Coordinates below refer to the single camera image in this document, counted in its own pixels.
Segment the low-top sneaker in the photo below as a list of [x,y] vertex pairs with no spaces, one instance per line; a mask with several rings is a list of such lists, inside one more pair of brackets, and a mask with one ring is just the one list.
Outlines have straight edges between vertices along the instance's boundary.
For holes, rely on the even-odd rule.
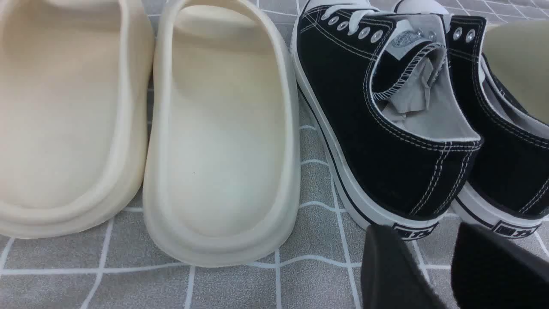
[[435,229],[482,145],[453,95],[444,22],[309,0],[293,32],[299,90],[343,205],[405,240]]

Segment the metal eyelet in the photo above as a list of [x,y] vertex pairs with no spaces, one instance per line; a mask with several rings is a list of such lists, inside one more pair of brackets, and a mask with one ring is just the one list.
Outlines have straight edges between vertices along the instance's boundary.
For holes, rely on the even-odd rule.
[[339,16],[334,16],[334,17],[332,17],[332,19],[330,19],[330,21],[328,22],[328,25],[331,26],[331,25],[337,23],[338,20],[339,20]]
[[471,29],[465,37],[465,43],[470,43],[475,38],[475,30]]
[[377,41],[379,41],[379,39],[381,38],[382,35],[383,35],[383,30],[376,31],[376,33],[374,33],[374,35],[372,35],[372,38],[370,39],[370,42],[376,43]]
[[457,41],[461,37],[462,33],[463,29],[461,27],[457,28],[456,31],[453,32],[453,40]]
[[434,31],[429,31],[429,39],[433,42],[436,41],[436,34]]
[[347,32],[347,35],[351,36],[351,35],[355,34],[357,31],[358,31],[358,28],[356,28],[355,30],[351,30],[351,27],[349,27],[349,32]]
[[361,40],[361,39],[365,38],[366,36],[368,36],[369,33],[370,33],[370,27],[366,27],[366,28],[362,29],[358,33],[358,39]]
[[343,29],[345,29],[345,27],[347,27],[348,24],[349,24],[348,21],[344,21],[341,24],[339,24],[338,25],[338,31],[342,31]]

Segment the floor tile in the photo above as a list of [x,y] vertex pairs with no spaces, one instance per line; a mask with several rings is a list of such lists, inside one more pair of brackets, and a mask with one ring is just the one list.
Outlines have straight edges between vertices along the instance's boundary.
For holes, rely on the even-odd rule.
[[88,309],[182,308],[188,279],[188,266],[103,274]]
[[494,10],[494,12],[496,12],[496,14],[522,16],[515,6],[510,4],[488,3],[488,5]]
[[429,274],[431,286],[446,304],[447,308],[459,309],[450,285],[450,271],[447,269],[428,269],[427,273]]
[[6,269],[97,268],[107,223],[47,239],[15,239]]
[[303,96],[298,91],[298,98],[299,98],[299,125],[313,125],[311,115],[311,109],[308,107],[305,99],[303,99]]
[[95,281],[95,274],[3,275],[0,308],[80,308]]
[[489,13],[492,12],[490,10],[490,8],[486,5],[486,3],[482,2],[482,1],[478,1],[478,0],[460,0],[460,3],[466,10],[474,10],[474,11],[477,11],[477,12],[489,12]]
[[451,7],[451,8],[460,8],[460,4],[457,2],[457,0],[438,0],[438,3],[442,4],[444,7]]
[[141,267],[179,262],[154,244],[142,212],[121,212],[114,219],[106,267]]
[[314,205],[299,209],[294,230],[280,248],[280,260],[284,262],[302,255],[345,262],[335,212]]
[[290,40],[292,39],[292,31],[294,29],[294,24],[275,23],[274,25],[278,29],[278,32],[280,32],[280,35],[282,35],[282,38],[286,43],[286,47],[290,48],[290,44],[291,44]]
[[260,9],[297,15],[297,0],[258,0]]
[[460,223],[457,217],[445,217],[431,235],[417,241],[425,264],[451,264]]
[[347,239],[351,263],[362,262],[366,232],[346,212],[341,214],[341,220],[343,222],[345,238]]
[[142,2],[148,15],[161,14],[166,4],[166,0],[142,0]]
[[153,27],[154,36],[158,34],[158,23],[160,22],[160,15],[149,16],[150,24]]
[[[538,230],[541,230],[541,232],[544,233],[545,229],[543,229],[543,227],[540,227]],[[543,248],[541,247],[541,244],[537,239],[536,235],[530,235],[525,238],[512,240],[512,242],[528,250],[529,252],[541,257],[545,261],[549,262],[549,256],[545,253],[545,250],[543,250]]]
[[449,13],[452,13],[454,15],[468,15],[467,12],[465,12],[464,10],[462,9],[454,9],[454,8],[446,8],[448,10]]
[[281,268],[282,308],[354,308],[347,268],[315,260]]
[[326,165],[315,163],[301,166],[299,204],[311,201],[322,202],[329,207],[334,207],[334,197],[330,186],[330,170]]
[[538,9],[538,8],[517,7],[517,9],[518,9],[522,14],[524,14],[524,16],[526,16],[526,17],[530,17],[530,18],[543,18],[543,19],[546,19],[546,18],[547,18],[547,15],[545,15],[545,13],[544,13],[541,9]]
[[319,160],[326,162],[326,154],[320,140],[320,135],[316,130],[300,130],[299,138],[301,140],[301,161]]
[[507,23],[512,23],[517,20],[526,20],[526,17],[518,17],[518,16],[503,16],[500,15],[500,18],[503,19]]
[[548,0],[532,0],[539,8],[542,9],[549,9],[549,1]]
[[362,286],[360,283],[360,267],[355,267],[352,269],[352,274],[355,277],[355,286],[356,286],[356,292],[358,293],[358,302],[360,303],[360,306],[362,308]]
[[197,268],[191,308],[276,308],[275,269],[250,266]]
[[298,18],[296,15],[282,14],[277,12],[265,12],[265,14],[267,14],[267,16],[269,16],[275,24],[289,24],[293,26],[295,24],[295,20]]

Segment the beige slide sandal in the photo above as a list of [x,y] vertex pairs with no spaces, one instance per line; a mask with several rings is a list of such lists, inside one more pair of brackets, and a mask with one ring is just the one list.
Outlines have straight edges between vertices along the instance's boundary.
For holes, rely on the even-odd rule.
[[521,20],[490,29],[483,51],[520,105],[549,124],[549,21]]
[[82,231],[133,198],[153,52],[141,1],[0,2],[0,234]]
[[288,48],[248,0],[174,0],[160,19],[143,185],[147,229],[185,263],[267,256],[299,204],[297,88]]

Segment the heel label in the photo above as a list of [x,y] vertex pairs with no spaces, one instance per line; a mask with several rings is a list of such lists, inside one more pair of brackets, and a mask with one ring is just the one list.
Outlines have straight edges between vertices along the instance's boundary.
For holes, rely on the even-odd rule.
[[399,233],[402,240],[417,240],[431,235],[437,225],[438,222],[426,228],[411,228],[395,223],[393,229]]
[[505,238],[524,238],[527,236],[530,236],[533,234],[537,228],[539,228],[541,225],[535,225],[533,227],[521,227],[519,225],[513,225],[504,221],[499,221],[494,228],[492,228],[492,231],[496,234],[500,234],[501,236]]

